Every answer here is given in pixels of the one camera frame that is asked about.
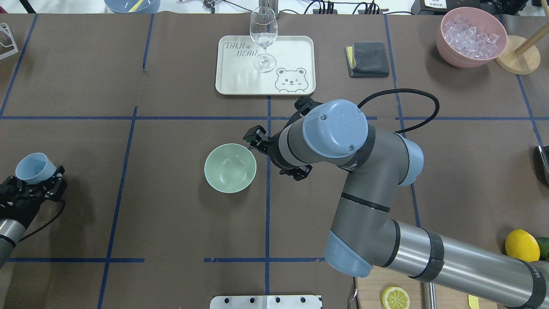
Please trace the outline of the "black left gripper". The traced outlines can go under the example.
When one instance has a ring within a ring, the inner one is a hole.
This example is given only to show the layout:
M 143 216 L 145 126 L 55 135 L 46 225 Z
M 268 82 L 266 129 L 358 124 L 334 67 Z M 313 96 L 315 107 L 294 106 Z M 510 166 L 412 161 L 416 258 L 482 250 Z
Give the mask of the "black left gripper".
M 28 228 L 43 202 L 63 201 L 62 195 L 67 188 L 64 173 L 64 167 L 58 166 L 51 178 L 39 184 L 28 184 L 15 176 L 6 178 L 0 186 L 0 217 Z

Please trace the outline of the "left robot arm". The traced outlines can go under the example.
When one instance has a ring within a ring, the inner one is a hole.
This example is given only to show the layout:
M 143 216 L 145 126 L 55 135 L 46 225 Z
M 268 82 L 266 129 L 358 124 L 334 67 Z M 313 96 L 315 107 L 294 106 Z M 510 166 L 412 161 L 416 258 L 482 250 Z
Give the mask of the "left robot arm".
M 53 176 L 30 184 L 10 176 L 0 186 L 0 265 L 3 266 L 16 245 L 35 235 L 55 221 L 66 205 L 62 196 L 67 188 L 63 174 L 65 169 L 58 166 Z M 46 201 L 61 202 L 61 209 L 45 225 L 24 236 L 25 231 L 39 213 L 41 204 Z

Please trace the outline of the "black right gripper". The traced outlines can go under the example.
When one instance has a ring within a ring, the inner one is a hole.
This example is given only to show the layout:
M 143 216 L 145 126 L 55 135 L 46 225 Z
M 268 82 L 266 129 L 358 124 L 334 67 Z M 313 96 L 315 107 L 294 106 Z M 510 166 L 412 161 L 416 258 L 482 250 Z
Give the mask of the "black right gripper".
M 300 97 L 294 103 L 297 111 L 290 117 L 281 132 L 269 137 L 263 126 L 256 125 L 245 133 L 243 140 L 249 143 L 249 148 L 257 149 L 260 153 L 267 155 L 272 163 L 280 168 L 280 175 L 290 176 L 296 181 L 304 180 L 312 171 L 312 165 L 298 160 L 291 150 L 290 132 L 294 123 L 320 105 L 321 103 L 310 97 Z

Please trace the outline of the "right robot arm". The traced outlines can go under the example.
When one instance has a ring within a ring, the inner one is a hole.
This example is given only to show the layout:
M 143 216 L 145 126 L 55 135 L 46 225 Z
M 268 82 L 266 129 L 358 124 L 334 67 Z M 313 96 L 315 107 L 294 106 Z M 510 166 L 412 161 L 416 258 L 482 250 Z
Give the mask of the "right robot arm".
M 510 309 L 548 307 L 548 267 L 541 262 L 494 254 L 390 218 L 397 188 L 412 184 L 423 169 L 417 144 L 370 125 L 348 100 L 300 97 L 296 108 L 277 134 L 268 136 L 257 125 L 243 139 L 295 180 L 318 162 L 348 172 L 324 250 L 330 266 L 361 278 L 373 266 L 390 268 Z

